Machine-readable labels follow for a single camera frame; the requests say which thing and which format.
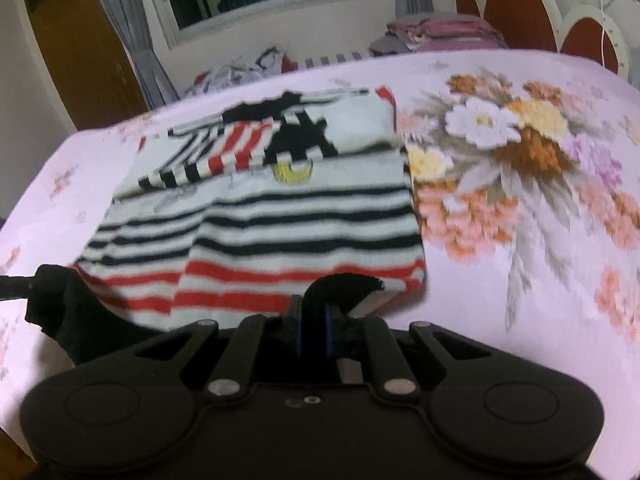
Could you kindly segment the grey striped mattress cover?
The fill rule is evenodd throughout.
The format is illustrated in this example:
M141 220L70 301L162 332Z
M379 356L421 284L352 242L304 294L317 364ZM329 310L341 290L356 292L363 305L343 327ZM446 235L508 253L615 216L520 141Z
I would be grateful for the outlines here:
M312 70L313 68L340 65L350 62L364 61L372 58L369 51L350 51L316 56L315 58L301 58L293 63L296 70Z

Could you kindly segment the striped knit sweater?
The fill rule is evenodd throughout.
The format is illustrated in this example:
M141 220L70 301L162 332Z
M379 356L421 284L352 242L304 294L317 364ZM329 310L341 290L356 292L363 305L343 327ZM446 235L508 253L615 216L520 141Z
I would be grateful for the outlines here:
M25 318L81 364L283 313L320 278L363 316L425 274L393 92L287 91L142 136L79 257L37 270Z

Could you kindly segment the stack of folded pink bedding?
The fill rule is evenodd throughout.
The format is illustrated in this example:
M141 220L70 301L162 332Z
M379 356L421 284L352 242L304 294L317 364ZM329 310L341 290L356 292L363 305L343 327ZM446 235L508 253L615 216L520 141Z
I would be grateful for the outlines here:
M385 34L369 46L373 56L416 52L500 50L502 33L473 14L421 13L387 24Z

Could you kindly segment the pink floral bed sheet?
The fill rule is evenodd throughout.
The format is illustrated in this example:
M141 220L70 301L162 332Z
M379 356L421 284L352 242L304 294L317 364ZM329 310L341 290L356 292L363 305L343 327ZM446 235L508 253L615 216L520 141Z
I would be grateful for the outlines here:
M242 102L384 86L396 102L424 249L419 289L369 315L429 322L574 376L604 427L588 460L639 474L639 93L584 58L531 50L371 58L190 98L76 133L43 166L1 232L1 270L29 276L80 255L142 136ZM22 432L28 390L72 363L1 307L1 423Z

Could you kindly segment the red and white headboard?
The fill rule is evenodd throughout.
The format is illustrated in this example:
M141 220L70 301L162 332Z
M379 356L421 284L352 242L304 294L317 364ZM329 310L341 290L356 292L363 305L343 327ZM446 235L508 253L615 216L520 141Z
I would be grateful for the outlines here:
M627 80L631 50L608 13L610 5L610 0L454 0L457 12L484 18L512 49L588 58Z

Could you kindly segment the crumpled grey clothes pile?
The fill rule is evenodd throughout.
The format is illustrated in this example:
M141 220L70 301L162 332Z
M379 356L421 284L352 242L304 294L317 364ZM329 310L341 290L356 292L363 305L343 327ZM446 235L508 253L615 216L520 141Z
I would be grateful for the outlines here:
M183 99L216 93L229 88L241 87L283 73L288 56L278 46L263 50L253 62L246 62L242 56L224 65L218 65L198 74L189 88L183 92Z

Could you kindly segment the brown wooden door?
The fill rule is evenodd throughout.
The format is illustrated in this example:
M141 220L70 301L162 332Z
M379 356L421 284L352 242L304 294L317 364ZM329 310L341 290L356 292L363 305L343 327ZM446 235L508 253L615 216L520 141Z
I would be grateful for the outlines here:
M100 0L25 0L44 64L78 130L148 110L124 46Z

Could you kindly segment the left grey curtain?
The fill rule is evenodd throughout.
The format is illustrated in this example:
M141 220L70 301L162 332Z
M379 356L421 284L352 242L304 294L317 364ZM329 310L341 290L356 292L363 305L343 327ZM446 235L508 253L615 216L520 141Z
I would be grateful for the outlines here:
M154 52L142 0L100 0L129 54L143 99L150 110L178 101L178 93Z

